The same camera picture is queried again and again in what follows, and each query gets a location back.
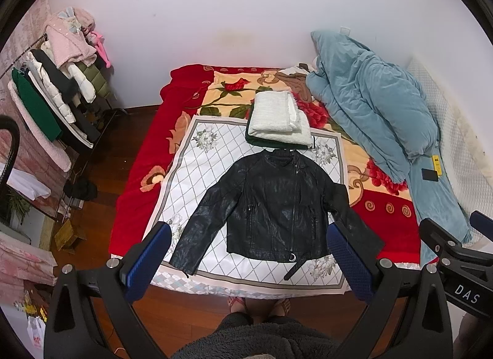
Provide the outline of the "folded dark green garment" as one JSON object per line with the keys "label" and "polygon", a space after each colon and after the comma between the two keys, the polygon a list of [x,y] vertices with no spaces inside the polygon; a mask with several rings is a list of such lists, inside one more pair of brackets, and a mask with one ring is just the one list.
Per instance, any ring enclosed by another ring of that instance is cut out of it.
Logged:
{"label": "folded dark green garment", "polygon": [[312,147],[312,136],[309,132],[256,132],[246,130],[245,139],[251,145],[263,148],[309,149]]}

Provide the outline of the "black leather jacket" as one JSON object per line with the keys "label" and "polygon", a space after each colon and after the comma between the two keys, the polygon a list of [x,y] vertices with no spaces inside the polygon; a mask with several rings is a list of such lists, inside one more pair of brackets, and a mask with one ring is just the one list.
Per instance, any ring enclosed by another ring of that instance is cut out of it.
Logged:
{"label": "black leather jacket", "polygon": [[297,151],[263,150],[237,160],[208,188],[170,265],[195,274],[221,228],[230,253],[301,264],[330,253],[326,233],[331,222],[355,232],[375,253],[384,248],[384,241],[350,207],[344,184]]}

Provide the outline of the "green garment on rack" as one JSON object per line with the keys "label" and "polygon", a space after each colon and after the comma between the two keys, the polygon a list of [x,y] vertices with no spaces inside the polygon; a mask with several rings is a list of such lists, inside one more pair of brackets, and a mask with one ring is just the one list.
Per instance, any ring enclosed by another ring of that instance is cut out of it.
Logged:
{"label": "green garment on rack", "polygon": [[11,75],[25,108],[47,139],[53,142],[60,136],[61,128],[47,103],[18,69],[13,68]]}

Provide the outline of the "operator left foot sandal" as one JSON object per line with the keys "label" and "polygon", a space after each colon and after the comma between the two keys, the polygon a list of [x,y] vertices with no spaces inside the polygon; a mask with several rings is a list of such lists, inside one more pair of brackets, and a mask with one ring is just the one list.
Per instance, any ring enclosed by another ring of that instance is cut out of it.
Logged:
{"label": "operator left foot sandal", "polygon": [[247,305],[244,298],[230,296],[227,298],[230,313],[247,313]]}

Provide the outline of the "light blue quilt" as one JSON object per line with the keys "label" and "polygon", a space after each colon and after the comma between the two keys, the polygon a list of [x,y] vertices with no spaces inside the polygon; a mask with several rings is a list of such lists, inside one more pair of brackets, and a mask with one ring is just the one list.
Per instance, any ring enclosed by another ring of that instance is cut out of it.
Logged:
{"label": "light blue quilt", "polygon": [[464,244],[471,225],[446,174],[426,180],[439,157],[439,127],[420,83],[369,47],[313,31],[316,68],[306,84],[330,117],[395,184],[406,183],[418,220],[431,219]]}

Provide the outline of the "operator foot sandal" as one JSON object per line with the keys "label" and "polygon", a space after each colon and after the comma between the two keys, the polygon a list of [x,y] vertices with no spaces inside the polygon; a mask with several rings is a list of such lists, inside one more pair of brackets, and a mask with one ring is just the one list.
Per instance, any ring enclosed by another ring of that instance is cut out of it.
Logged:
{"label": "operator foot sandal", "polygon": [[227,298],[230,313],[247,313],[247,305],[244,298],[230,296]]}
{"label": "operator foot sandal", "polygon": [[291,302],[289,299],[278,300],[272,307],[271,316],[284,317],[287,316],[291,309]]}

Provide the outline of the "operator dark fuzzy clothing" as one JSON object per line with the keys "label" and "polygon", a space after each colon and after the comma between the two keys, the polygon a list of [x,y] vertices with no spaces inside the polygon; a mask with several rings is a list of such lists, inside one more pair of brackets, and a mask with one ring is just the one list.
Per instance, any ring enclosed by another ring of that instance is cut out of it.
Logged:
{"label": "operator dark fuzzy clothing", "polygon": [[339,343],[285,316],[255,324],[241,312],[227,315],[209,336],[179,349],[173,358],[329,358]]}

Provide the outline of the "white textured pillow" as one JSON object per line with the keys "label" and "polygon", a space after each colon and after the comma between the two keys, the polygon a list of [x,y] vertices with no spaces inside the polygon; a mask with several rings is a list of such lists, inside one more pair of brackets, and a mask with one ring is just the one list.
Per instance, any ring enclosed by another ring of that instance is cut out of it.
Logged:
{"label": "white textured pillow", "polygon": [[454,98],[413,58],[407,66],[421,84],[439,126],[439,150],[451,188],[466,214],[492,217],[492,161]]}

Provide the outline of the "operator right foot sandal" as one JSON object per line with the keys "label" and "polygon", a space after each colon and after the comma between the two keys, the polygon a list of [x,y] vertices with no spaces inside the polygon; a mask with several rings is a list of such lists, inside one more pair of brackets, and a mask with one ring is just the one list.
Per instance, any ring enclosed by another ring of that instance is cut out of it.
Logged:
{"label": "operator right foot sandal", "polygon": [[289,299],[278,300],[272,307],[271,316],[284,317],[287,316],[291,309],[291,302]]}

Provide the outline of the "white plastic bag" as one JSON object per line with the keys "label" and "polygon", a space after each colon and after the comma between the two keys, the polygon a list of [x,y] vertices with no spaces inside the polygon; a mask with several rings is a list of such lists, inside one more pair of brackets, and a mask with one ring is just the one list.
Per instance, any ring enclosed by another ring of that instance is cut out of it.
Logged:
{"label": "white plastic bag", "polygon": [[43,350],[46,324],[40,316],[29,316],[27,318],[27,334],[33,346]]}

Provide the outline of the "yellow black tool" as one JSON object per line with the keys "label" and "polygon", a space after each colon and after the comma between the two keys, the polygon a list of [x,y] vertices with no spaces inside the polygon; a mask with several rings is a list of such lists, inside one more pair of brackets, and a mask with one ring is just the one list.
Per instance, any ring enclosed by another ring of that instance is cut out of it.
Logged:
{"label": "yellow black tool", "polygon": [[438,177],[441,177],[443,172],[439,154],[434,154],[432,156],[432,162],[434,166],[434,171],[437,173]]}

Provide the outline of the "pink fluffy coat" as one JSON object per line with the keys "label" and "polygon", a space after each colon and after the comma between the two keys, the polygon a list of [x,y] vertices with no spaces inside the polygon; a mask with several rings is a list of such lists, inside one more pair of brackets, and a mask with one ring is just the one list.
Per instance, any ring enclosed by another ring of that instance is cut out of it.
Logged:
{"label": "pink fluffy coat", "polygon": [[44,31],[57,68],[66,63],[83,62],[87,67],[94,64],[97,51],[88,44],[84,33],[93,29],[94,18],[81,8],[69,6],[47,19]]}

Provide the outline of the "folded white fluffy garment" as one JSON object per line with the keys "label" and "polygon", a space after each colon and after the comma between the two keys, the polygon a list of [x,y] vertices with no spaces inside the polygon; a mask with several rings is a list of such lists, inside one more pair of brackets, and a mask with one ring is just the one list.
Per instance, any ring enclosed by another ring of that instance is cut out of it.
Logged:
{"label": "folded white fluffy garment", "polygon": [[312,147],[308,117],[289,91],[256,94],[246,135],[268,142],[297,145],[297,148]]}

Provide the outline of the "pink patterned curtain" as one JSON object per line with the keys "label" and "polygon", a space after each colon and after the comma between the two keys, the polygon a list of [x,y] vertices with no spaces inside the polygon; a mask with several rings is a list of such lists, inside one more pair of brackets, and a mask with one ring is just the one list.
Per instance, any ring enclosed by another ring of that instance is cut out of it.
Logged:
{"label": "pink patterned curtain", "polygon": [[58,264],[50,251],[1,233],[0,254],[2,304],[13,306],[23,300],[25,280],[48,286],[55,284],[54,268]]}

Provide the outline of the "red floral blanket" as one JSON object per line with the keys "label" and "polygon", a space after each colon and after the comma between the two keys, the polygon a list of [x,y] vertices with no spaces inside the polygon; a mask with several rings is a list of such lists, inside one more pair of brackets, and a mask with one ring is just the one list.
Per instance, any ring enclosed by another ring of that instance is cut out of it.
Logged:
{"label": "red floral blanket", "polygon": [[[228,68],[191,64],[173,70],[161,88],[162,103],[137,153],[109,237],[109,253],[125,254],[139,242],[158,200],[161,183],[194,115],[246,119],[258,90],[289,90],[311,126],[342,130],[315,100],[300,74],[277,68]],[[348,136],[343,137],[351,206],[384,241],[380,256],[419,263],[418,221],[406,183],[395,184]]]}

